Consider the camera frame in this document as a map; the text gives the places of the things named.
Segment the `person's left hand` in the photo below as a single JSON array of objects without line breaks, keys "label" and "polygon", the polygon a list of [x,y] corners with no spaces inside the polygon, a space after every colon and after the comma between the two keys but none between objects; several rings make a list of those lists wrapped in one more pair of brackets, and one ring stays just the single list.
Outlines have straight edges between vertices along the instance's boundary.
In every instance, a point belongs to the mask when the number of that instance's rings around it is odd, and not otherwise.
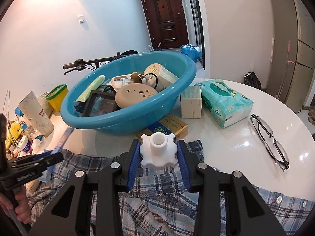
[{"label": "person's left hand", "polygon": [[[21,186],[20,190],[15,193],[15,199],[18,202],[18,206],[15,208],[17,219],[24,224],[29,224],[32,220],[31,208],[29,206],[29,200],[26,196],[26,188]],[[1,208],[4,213],[9,216],[9,210],[13,210],[12,203],[8,200],[3,193],[0,195]]]}]

